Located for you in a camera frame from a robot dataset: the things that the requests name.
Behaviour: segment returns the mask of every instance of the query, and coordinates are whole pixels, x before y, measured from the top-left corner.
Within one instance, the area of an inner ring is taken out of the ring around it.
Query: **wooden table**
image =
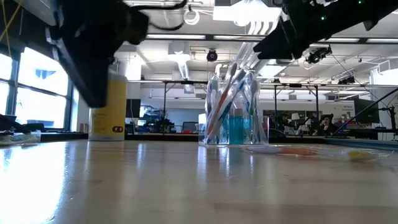
[[[0,223],[397,223],[397,159],[310,159],[195,142],[5,147]]]

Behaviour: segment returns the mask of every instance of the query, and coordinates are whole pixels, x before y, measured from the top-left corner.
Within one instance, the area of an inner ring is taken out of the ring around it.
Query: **cable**
[[[1,4],[2,5],[2,17],[3,17],[3,20],[4,20],[4,24],[7,24],[6,7],[4,5],[5,4],[4,1],[5,0],[2,0],[2,4]],[[11,57],[11,48],[10,48],[10,41],[9,41],[9,38],[8,38],[8,30],[6,29],[5,31],[6,31],[6,40],[7,40],[8,54]]]
[[[337,61],[337,63],[339,63],[339,65],[346,71],[346,73],[350,74],[350,72],[340,63],[340,61],[332,54],[331,56],[333,56],[333,58],[335,58],[335,60]],[[360,85],[362,85],[354,76],[353,76],[354,80],[359,83]],[[379,100],[379,98],[373,94],[372,92],[370,92],[364,85],[363,88],[368,91],[373,97],[375,97],[375,99]]]
[[[339,65],[349,74],[349,71],[340,63],[340,61],[332,54],[331,56],[333,56],[333,58],[337,61],[337,63],[339,63]],[[354,76],[353,76],[354,80],[359,83],[360,85],[362,85]],[[368,91],[368,93],[370,93],[373,97],[375,97],[376,100],[379,100],[379,98],[373,94],[371,91],[369,91],[365,86],[363,86],[363,88]],[[388,108],[388,106],[383,102],[380,101],[382,104],[384,104],[384,106],[386,106],[386,108]]]
[[[10,27],[10,25],[11,25],[11,23],[13,22],[13,20],[14,20],[16,14],[18,13],[19,9],[21,8],[21,4],[22,4],[23,1],[24,1],[24,0],[20,0],[20,1],[19,1],[17,8],[15,9],[14,13],[12,14],[12,16],[11,16],[11,18],[10,18],[10,21],[8,21],[8,23],[7,23],[7,25],[6,25],[6,28],[4,29],[4,31],[3,31],[3,32],[1,33],[1,35],[0,35],[0,41],[1,41],[2,38],[4,37],[4,34],[6,34],[6,32],[8,31],[8,28]]]

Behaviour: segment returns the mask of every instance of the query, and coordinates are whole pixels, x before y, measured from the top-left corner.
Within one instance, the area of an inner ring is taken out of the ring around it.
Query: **person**
[[[310,135],[315,133],[319,127],[318,115],[316,113],[312,113],[311,124],[310,124]]]
[[[318,131],[318,135],[329,136],[337,131],[337,126],[331,123],[333,114],[325,114],[322,116],[322,125]]]
[[[282,116],[278,118],[278,120],[277,120],[277,129],[279,131],[284,132],[285,131],[285,126],[287,126],[287,127],[291,127],[292,126],[292,125],[290,125],[289,120],[287,119],[287,114],[286,113],[282,114]]]

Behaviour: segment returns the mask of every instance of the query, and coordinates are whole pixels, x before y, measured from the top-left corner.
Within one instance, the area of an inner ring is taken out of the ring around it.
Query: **plastic bag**
[[[375,161],[390,156],[373,149],[308,147],[308,146],[241,146],[241,148],[264,154],[283,154],[294,156],[309,156],[318,158],[346,159],[349,161]]]
[[[13,135],[0,136],[0,146],[40,142],[42,133],[35,131],[30,134],[14,133]]]

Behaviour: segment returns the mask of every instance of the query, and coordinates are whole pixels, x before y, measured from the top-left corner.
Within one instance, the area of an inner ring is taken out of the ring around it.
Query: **ceiling light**
[[[127,82],[131,82],[131,83],[163,83],[163,81],[160,81],[160,80],[129,80]]]
[[[150,99],[156,99],[156,100],[160,100],[160,99],[163,100],[164,99],[164,97],[161,97],[161,96],[150,96],[149,98]],[[174,100],[175,97],[166,97],[166,99],[170,99],[170,100],[173,99]]]
[[[230,40],[230,41],[261,41],[265,38],[264,35],[215,35],[215,40]]]
[[[329,38],[327,40],[320,40],[319,42],[339,42],[339,43],[355,43],[359,38]]]
[[[179,100],[204,100],[198,97],[178,97]]]
[[[260,90],[260,93],[266,94],[266,93],[272,93],[274,94],[275,90]]]
[[[148,34],[146,39],[181,39],[181,40],[204,40],[206,35],[189,34]]]
[[[141,4],[169,6],[169,5],[175,5],[175,4],[180,3],[179,1],[130,1],[130,0],[125,0],[124,2],[129,6],[136,6],[136,5],[141,5]],[[189,1],[188,4],[191,6],[202,6],[203,2]]]
[[[328,44],[310,44],[310,47],[329,47]]]
[[[355,95],[355,94],[363,94],[363,93],[367,93],[367,91],[339,91],[337,93],[335,93],[336,95]]]
[[[215,21],[277,22],[282,8],[268,7],[261,0],[239,1],[232,6],[214,6]]]
[[[286,66],[278,66],[278,65],[271,65],[271,66],[264,66],[260,69],[259,74],[261,78],[274,78],[277,74],[283,71]]]
[[[388,39],[388,38],[373,38],[369,39],[367,43],[398,43],[398,38]]]

